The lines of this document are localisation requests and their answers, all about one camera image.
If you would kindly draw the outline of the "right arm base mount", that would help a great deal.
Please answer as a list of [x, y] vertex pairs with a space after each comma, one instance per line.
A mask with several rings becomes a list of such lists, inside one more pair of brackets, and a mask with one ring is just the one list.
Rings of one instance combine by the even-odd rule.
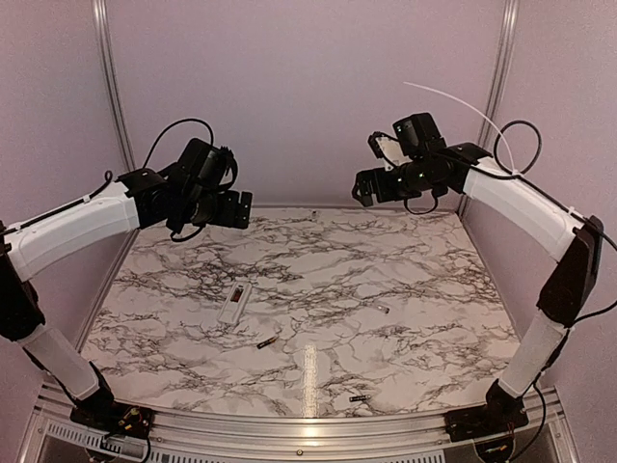
[[452, 410], [444, 414], [445, 430], [452, 442], [488, 437], [514, 431], [529, 424], [523, 399], [512, 397], [496, 380], [478, 406]]

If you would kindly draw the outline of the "clear handled screwdriver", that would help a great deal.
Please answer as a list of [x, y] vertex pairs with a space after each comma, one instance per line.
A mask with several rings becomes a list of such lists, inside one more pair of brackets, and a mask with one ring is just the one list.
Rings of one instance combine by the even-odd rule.
[[376, 310], [380, 313], [390, 312], [390, 307], [381, 301], [362, 300], [358, 305], [358, 308], [363, 310]]

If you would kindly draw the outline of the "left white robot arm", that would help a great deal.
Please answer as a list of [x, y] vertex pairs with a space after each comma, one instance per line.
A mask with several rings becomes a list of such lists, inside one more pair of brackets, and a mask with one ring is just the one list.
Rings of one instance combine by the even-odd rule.
[[83, 406], [102, 429], [121, 422], [121, 407], [104, 378], [57, 330], [47, 327], [31, 281], [42, 270], [109, 237], [164, 224], [174, 242], [187, 225], [244, 230], [253, 195], [233, 186], [232, 151], [194, 138], [179, 159], [159, 172], [148, 167], [104, 184], [82, 198], [1, 229], [1, 336]]

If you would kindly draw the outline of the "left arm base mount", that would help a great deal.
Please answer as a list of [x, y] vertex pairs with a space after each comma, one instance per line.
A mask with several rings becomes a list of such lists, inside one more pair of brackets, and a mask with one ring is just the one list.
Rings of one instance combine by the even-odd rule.
[[73, 422], [92, 427], [111, 436], [146, 439], [154, 411], [146, 406], [117, 401], [106, 384], [84, 400], [75, 400], [70, 413]]

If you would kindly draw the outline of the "white remote control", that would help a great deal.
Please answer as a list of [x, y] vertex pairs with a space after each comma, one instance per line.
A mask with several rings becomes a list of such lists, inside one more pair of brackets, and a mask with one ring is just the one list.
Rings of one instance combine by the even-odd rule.
[[249, 301], [252, 285], [236, 282], [217, 315], [217, 321], [226, 325], [236, 325]]

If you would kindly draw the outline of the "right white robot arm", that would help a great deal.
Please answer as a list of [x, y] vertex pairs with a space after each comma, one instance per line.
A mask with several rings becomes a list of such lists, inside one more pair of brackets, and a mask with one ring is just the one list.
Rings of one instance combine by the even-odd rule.
[[488, 432], [515, 416], [519, 402], [544, 368], [556, 358], [598, 277], [603, 223], [560, 204], [473, 143], [450, 146], [428, 113], [395, 122], [392, 135], [375, 132], [368, 144], [384, 160], [381, 168], [356, 175], [353, 198], [364, 207], [400, 202], [430, 192], [438, 200], [448, 191], [480, 202], [538, 242], [556, 266], [542, 287], [537, 314], [501, 377], [491, 386], [477, 415]]

